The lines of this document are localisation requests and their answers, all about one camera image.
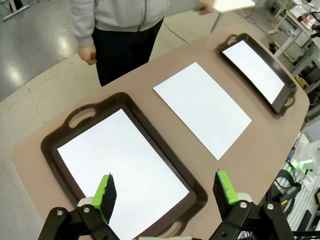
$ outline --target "white paper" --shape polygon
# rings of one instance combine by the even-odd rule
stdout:
[[[196,62],[153,89],[217,160],[251,122]]]
[[[110,227],[131,240],[189,193],[121,109],[58,148],[87,197],[111,173],[117,192]]]
[[[223,53],[273,104],[285,84],[268,64],[244,41],[229,47]]]

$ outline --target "tray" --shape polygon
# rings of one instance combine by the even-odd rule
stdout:
[[[226,54],[225,51],[232,46],[244,41],[254,52],[260,56],[263,61],[270,67],[270,69],[280,78],[284,83],[283,88],[274,99],[273,102],[269,101],[265,95],[257,88],[252,80],[240,69]],[[251,36],[246,33],[239,35],[230,35],[225,42],[221,43],[218,50],[222,57],[226,59],[243,77],[244,79],[256,90],[261,96],[269,108],[277,115],[284,116],[286,111],[295,103],[295,94],[297,91],[296,84],[292,81],[292,78],[284,71],[284,69],[275,61],[275,59]]]
[[[73,128],[70,127],[70,121],[75,116],[89,109],[95,110],[94,116],[83,119]],[[76,207],[79,200],[85,198],[85,195],[69,172],[58,148],[121,109],[189,191],[185,198],[139,236],[158,236],[166,232],[175,222],[180,222],[181,226],[175,233],[177,236],[183,232],[189,220],[206,204],[208,195],[128,94],[119,92],[99,103],[84,105],[74,110],[59,128],[43,139],[42,153],[70,202]]]

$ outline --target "brown table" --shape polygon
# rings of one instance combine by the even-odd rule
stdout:
[[[217,31],[163,55],[103,87],[74,108],[96,103],[117,92],[128,93],[186,167],[208,193],[206,206],[189,222],[183,235],[208,239],[221,222],[213,195],[215,172],[227,171],[237,192],[258,203],[283,165],[306,116],[309,100],[297,86],[296,103],[283,117],[274,115],[259,95],[218,54],[216,47],[231,34],[246,31],[239,25]],[[252,119],[224,156],[217,161],[153,87],[197,62]],[[69,109],[27,138],[13,156],[24,187],[45,219],[53,207],[72,206],[41,152],[42,139],[60,126]]]

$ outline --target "gray floor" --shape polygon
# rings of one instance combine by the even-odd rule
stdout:
[[[167,16],[193,9],[198,0],[171,0]],[[9,3],[0,5],[8,14]],[[45,0],[0,22],[0,101],[77,52],[67,0]]]

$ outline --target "equipment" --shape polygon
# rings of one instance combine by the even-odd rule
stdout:
[[[279,203],[267,201],[261,207],[246,200],[234,203],[235,192],[225,172],[216,172],[213,193],[222,223],[209,240],[236,240],[241,231],[250,232],[257,240],[295,239]],[[91,235],[94,240],[119,240],[91,204],[71,212],[63,207],[53,208],[38,240],[77,240],[83,235]]]
[[[315,37],[320,37],[320,25],[313,25],[312,26],[313,32],[311,33],[311,39]]]

